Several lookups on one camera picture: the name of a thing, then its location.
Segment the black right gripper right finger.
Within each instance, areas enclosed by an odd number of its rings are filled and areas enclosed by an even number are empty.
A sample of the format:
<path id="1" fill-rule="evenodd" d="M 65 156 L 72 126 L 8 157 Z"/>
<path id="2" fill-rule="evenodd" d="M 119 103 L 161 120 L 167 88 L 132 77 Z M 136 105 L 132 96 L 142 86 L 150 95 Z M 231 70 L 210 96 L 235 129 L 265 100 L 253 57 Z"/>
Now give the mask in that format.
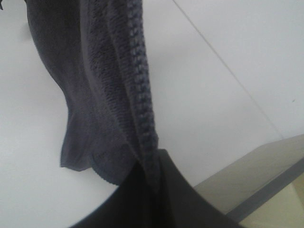
<path id="1" fill-rule="evenodd" d="M 166 150 L 158 150 L 158 156 L 164 212 L 175 228 L 242 227 L 213 207 L 191 187 Z"/>

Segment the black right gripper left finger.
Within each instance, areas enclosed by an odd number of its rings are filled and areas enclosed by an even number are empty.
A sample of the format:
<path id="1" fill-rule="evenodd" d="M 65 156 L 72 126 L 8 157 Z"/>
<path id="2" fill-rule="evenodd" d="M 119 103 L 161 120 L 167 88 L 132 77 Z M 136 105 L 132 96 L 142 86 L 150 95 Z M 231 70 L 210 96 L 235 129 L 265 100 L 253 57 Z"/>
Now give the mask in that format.
<path id="1" fill-rule="evenodd" d="M 152 191 L 139 164 L 114 193 L 73 228 L 151 228 Z"/>

